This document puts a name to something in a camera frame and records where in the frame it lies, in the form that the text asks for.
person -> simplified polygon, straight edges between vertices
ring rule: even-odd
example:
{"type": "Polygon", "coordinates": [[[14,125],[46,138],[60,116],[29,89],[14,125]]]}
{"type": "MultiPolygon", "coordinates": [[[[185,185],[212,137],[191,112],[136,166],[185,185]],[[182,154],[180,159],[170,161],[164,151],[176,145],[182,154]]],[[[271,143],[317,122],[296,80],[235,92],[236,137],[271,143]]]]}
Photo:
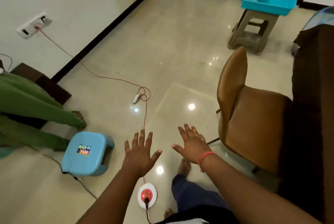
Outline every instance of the person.
{"type": "Polygon", "coordinates": [[[7,114],[39,118],[74,126],[86,127],[79,111],[67,111],[36,83],[0,68],[0,146],[41,147],[65,151],[69,140],[19,123],[7,114]]]}
{"type": "MultiPolygon", "coordinates": [[[[159,224],[320,223],[289,201],[253,182],[218,155],[211,154],[210,147],[195,127],[190,128],[185,124],[184,129],[182,127],[178,129],[184,141],[184,147],[172,145],[172,148],[184,158],[172,184],[178,213],[168,210],[165,213],[166,218],[159,224]],[[219,194],[205,191],[197,184],[186,181],[190,162],[200,164],[226,202],[218,197],[219,194]]],[[[145,130],[141,130],[140,135],[136,133],[131,149],[128,141],[125,141],[126,154],[122,168],[77,224],[123,223],[136,182],[154,166],[162,153],[159,149],[150,157],[152,135],[153,133],[150,132],[145,142],[145,130]]]]}

plastic stool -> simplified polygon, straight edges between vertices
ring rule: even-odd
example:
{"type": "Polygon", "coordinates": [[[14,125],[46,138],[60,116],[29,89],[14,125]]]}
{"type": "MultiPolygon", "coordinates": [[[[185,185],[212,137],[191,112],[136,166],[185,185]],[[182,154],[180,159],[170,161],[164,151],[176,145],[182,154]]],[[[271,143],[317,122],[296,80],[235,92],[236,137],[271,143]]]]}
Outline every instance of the plastic stool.
{"type": "Polygon", "coordinates": [[[259,11],[246,10],[240,23],[233,29],[232,36],[228,42],[229,49],[235,49],[237,44],[243,46],[255,46],[256,53],[263,51],[270,32],[273,30],[279,15],[267,14],[259,11]],[[251,22],[251,19],[264,20],[263,23],[251,22]],[[258,33],[245,31],[247,25],[260,27],[258,33]]]}
{"type": "Polygon", "coordinates": [[[102,165],[106,146],[115,147],[114,141],[100,133],[79,132],[70,141],[61,162],[63,172],[72,175],[102,175],[108,169],[102,165]]]}

blue tray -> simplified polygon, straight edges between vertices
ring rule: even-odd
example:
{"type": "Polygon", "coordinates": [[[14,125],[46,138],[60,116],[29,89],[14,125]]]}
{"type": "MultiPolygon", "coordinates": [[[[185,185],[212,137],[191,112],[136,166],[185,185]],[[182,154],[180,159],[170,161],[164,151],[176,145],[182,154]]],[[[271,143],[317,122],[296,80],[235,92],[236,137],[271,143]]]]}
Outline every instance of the blue tray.
{"type": "Polygon", "coordinates": [[[242,8],[270,13],[274,15],[288,15],[297,4],[297,0],[241,0],[242,8]]]}

brown leather chair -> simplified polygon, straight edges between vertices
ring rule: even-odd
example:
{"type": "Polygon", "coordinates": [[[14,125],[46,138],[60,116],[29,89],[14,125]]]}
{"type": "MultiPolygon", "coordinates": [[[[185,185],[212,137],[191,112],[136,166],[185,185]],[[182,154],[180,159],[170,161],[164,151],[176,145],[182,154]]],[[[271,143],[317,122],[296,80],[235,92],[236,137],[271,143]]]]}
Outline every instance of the brown leather chair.
{"type": "Polygon", "coordinates": [[[255,164],[256,169],[277,174],[284,113],[291,100],[276,92],[245,86],[246,75],[246,50],[239,47],[219,78],[219,138],[229,150],[255,164]]]}

blue jeans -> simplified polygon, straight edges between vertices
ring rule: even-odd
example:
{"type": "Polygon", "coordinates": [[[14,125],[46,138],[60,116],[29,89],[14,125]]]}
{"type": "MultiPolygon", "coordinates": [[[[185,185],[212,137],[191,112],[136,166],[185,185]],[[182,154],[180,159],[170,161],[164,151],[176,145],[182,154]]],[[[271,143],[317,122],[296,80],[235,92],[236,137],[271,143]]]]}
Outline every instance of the blue jeans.
{"type": "Polygon", "coordinates": [[[172,193],[177,203],[178,212],[184,212],[198,205],[218,206],[230,210],[217,192],[207,191],[201,186],[187,181],[182,174],[177,174],[174,177],[172,193]]]}

